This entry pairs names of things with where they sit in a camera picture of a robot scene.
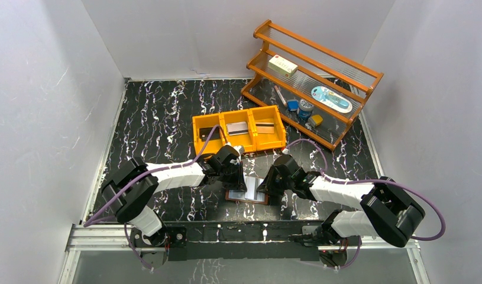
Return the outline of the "brown leather card holder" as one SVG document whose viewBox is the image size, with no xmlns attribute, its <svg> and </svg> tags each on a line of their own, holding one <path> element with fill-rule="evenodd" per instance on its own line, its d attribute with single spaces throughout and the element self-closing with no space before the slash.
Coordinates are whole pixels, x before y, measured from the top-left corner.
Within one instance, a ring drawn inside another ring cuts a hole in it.
<svg viewBox="0 0 482 284">
<path fill-rule="evenodd" d="M 225 194 L 227 201 L 240 201 L 253 204 L 267 205 L 269 203 L 269 196 L 266 193 L 258 192 L 257 188 L 262 184 L 264 179 L 254 176 L 246 176 L 244 178 L 244 185 L 246 191 L 228 190 Z"/>
</svg>

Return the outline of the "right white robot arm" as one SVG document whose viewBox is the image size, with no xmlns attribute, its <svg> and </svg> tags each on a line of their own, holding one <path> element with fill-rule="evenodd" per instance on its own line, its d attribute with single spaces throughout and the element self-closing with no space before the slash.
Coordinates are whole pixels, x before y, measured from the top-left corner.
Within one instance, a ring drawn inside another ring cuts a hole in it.
<svg viewBox="0 0 482 284">
<path fill-rule="evenodd" d="M 371 236 L 404 247 L 425 217 L 425 210 L 388 178 L 361 182 L 307 172 L 288 154 L 275 160 L 257 187 L 258 192 L 271 196 L 281 196 L 286 190 L 302 199 L 351 208 L 335 210 L 314 231 L 290 237 L 303 244 L 335 244 L 348 237 Z"/>
</svg>

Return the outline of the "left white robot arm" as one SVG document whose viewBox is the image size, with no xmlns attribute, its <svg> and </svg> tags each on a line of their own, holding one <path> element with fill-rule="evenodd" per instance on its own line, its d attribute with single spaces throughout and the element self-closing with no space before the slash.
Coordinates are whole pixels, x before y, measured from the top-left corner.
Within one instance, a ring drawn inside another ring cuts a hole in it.
<svg viewBox="0 0 482 284">
<path fill-rule="evenodd" d="M 213 155 L 203 154 L 184 163 L 153 165 L 141 158 L 130 159 L 103 183 L 101 194 L 120 224 L 129 223 L 148 238 L 163 237 L 166 226 L 147 204 L 161 191 L 198 187 L 221 182 L 244 189 L 240 162 L 243 146 L 225 145 Z"/>
</svg>

